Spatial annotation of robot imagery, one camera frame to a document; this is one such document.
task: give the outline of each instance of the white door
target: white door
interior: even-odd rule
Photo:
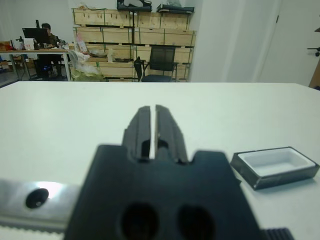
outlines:
[[[278,23],[259,82],[308,86],[320,47],[320,0],[282,0]]]
[[[257,82],[281,0],[203,0],[191,82]]]

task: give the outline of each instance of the chair backrest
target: chair backrest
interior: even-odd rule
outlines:
[[[173,71],[175,67],[175,47],[153,46],[150,55],[150,69]]]
[[[140,79],[142,77],[142,62],[141,62],[139,56],[136,58],[136,60],[134,60],[133,66],[134,66],[134,69],[135,69],[136,74],[138,76],[138,79],[140,81]]]

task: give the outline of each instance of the desk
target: desk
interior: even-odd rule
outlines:
[[[66,72],[66,78],[68,81],[71,81],[71,75],[70,75],[70,69],[69,69],[69,62],[68,62],[68,57],[67,57],[67,53],[68,51],[65,49],[60,49],[60,48],[48,48],[48,49],[39,49],[39,50],[11,50],[11,51],[0,51],[0,55],[9,55],[10,60],[12,63],[14,63],[14,58],[13,55],[23,55],[23,54],[37,54],[37,55],[53,55],[53,54],[61,54],[63,55],[63,61],[64,61],[64,66],[65,66],[65,72]],[[24,64],[24,68],[27,71],[27,73],[29,72],[27,69],[27,65]],[[17,75],[18,80],[19,78],[19,73],[16,69],[16,65],[12,64],[13,67],[13,71],[14,73]]]
[[[210,150],[231,161],[235,152],[292,146],[320,164],[320,91],[297,84],[20,81],[0,89],[0,102],[0,176],[8,180],[81,185],[97,146],[120,145],[141,106],[151,106],[154,139],[156,104],[170,109],[189,158]],[[320,172],[260,191],[236,175],[261,228],[319,239]],[[0,236],[62,239],[5,227]]]

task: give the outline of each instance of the white tray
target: white tray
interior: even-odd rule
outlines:
[[[314,167],[316,164],[293,148],[280,148],[238,155],[261,177]]]

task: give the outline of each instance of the plastic bag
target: plastic bag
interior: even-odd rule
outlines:
[[[77,82],[104,82],[105,77],[99,70],[92,65],[86,63],[90,58],[81,52],[69,51],[70,60],[72,62],[71,74],[72,80]]]
[[[180,0],[167,0],[166,3],[170,6],[181,7]]]

